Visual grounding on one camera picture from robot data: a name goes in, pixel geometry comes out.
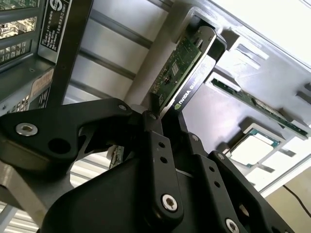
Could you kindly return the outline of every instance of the cable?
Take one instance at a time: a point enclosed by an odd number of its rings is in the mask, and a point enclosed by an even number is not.
[[[303,204],[302,200],[296,195],[296,193],[294,193],[292,190],[290,190],[287,186],[283,185],[283,187],[289,192],[291,193],[299,202],[299,204],[301,205],[301,207],[303,208],[304,211],[306,211],[307,215],[309,215],[309,217],[311,217],[310,212],[307,210],[307,208],[305,207],[305,205]]]

